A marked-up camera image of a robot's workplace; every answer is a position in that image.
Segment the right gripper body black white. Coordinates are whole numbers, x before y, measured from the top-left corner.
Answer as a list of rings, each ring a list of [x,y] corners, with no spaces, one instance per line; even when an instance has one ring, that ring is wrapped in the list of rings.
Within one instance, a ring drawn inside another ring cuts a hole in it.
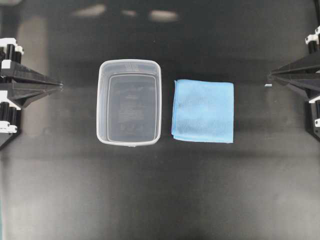
[[[320,26],[318,26],[313,34],[305,38],[305,44],[308,46],[310,54],[316,53],[320,50]],[[320,91],[310,90],[309,100],[312,120],[312,131],[316,138],[320,139]]]

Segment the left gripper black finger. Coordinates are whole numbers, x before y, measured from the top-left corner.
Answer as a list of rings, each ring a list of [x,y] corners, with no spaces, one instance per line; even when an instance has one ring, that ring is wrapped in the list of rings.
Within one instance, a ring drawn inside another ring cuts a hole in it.
[[[36,72],[18,62],[5,59],[1,62],[1,76],[25,83],[62,86],[63,84],[46,75]]]
[[[62,84],[11,83],[9,100],[24,109],[31,103],[62,90]]]

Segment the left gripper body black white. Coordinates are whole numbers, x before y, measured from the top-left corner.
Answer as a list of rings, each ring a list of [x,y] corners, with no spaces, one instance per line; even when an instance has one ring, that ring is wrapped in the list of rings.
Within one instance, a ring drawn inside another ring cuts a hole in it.
[[[6,147],[21,133],[21,110],[23,100],[17,95],[13,78],[5,76],[12,63],[21,63],[23,48],[15,38],[0,40],[0,148]]]

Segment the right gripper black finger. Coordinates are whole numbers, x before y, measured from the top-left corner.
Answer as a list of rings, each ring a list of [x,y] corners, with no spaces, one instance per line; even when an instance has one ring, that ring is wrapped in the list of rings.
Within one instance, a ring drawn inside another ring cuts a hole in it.
[[[319,73],[271,74],[271,81],[287,86],[309,103],[320,100]]]
[[[320,53],[313,52],[301,59],[272,70],[268,80],[272,81],[275,75],[287,74],[315,74],[320,72]]]

